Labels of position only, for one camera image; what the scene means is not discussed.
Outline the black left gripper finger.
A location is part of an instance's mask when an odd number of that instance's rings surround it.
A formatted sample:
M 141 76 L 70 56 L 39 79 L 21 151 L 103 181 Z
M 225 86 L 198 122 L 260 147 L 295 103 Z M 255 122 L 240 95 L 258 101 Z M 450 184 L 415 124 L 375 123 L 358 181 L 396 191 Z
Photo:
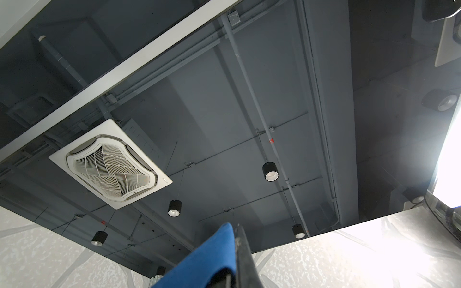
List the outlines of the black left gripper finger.
M 236 255 L 236 288 L 263 288 L 258 276 L 250 246 L 244 228 L 238 225 L 235 229 L 235 255 Z

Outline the blue zip jacket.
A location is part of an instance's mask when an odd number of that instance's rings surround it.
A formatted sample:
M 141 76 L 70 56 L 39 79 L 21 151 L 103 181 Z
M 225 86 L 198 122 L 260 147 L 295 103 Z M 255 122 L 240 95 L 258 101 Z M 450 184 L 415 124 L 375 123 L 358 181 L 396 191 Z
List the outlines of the blue zip jacket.
M 222 272 L 235 277 L 235 235 L 230 223 L 223 224 L 200 247 L 157 282 L 155 288 L 205 288 Z

